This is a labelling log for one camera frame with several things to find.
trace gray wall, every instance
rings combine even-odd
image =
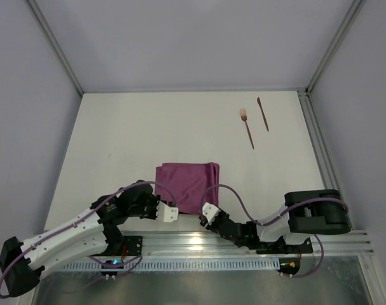
[[[86,92],[306,86],[352,0],[38,0]]]
[[[79,103],[24,1],[0,1],[0,250],[42,230]]]
[[[354,225],[386,273],[386,0],[366,1],[312,97]]]

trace purple cloth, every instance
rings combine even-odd
[[[179,212],[199,214],[201,197],[214,184],[219,184],[219,165],[217,163],[164,163],[156,167],[156,182],[167,186],[176,196]],[[170,195],[160,186],[155,194],[162,200],[172,201]],[[218,206],[218,188],[212,189],[205,197],[206,202]]]

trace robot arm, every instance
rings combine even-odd
[[[284,206],[257,224],[233,222],[225,211],[206,203],[201,225],[236,246],[246,246],[258,254],[311,253],[312,248],[305,247],[311,235],[336,235],[351,230],[348,210],[340,199],[336,190],[287,193]]]
[[[13,265],[4,278],[11,297],[30,291],[41,279],[76,259],[89,255],[118,255],[124,237],[117,226],[129,217],[164,222],[173,222],[178,218],[178,208],[160,201],[159,196],[153,195],[153,188],[146,184],[113,197],[91,216],[78,223],[107,197],[100,197],[83,213],[47,233],[22,242],[16,237],[5,241],[0,255],[2,272],[29,247],[33,248]],[[74,225],[59,233],[70,224]],[[35,246],[36,242],[47,236],[53,237]]]
[[[59,267],[89,256],[119,256],[123,247],[118,225],[129,217],[176,221],[178,208],[153,195],[150,182],[119,190],[119,196],[103,196],[74,219],[47,233],[19,241],[5,241],[0,268],[10,297],[33,289]],[[343,234],[351,230],[347,208],[334,190],[294,192],[285,195],[285,205],[261,225],[233,222],[219,207],[203,206],[201,225],[258,254],[312,253],[307,239],[312,234]]]

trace copper fork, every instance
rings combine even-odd
[[[249,136],[249,140],[251,141],[252,149],[255,149],[254,142],[252,141],[251,131],[249,130],[248,123],[247,123],[248,117],[246,116],[245,108],[241,109],[241,120],[244,121],[244,123],[245,123],[246,131],[248,132],[248,136]]]

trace white table surface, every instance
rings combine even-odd
[[[242,107],[255,150],[240,119]],[[45,229],[68,221],[122,186],[154,180],[162,163],[211,161],[220,164],[220,183],[236,189],[256,219],[279,209],[288,192],[323,188],[295,91],[87,93]],[[220,189],[219,206],[235,221],[248,220],[229,190]],[[203,230],[196,215],[180,215],[170,224],[129,219],[120,228]]]

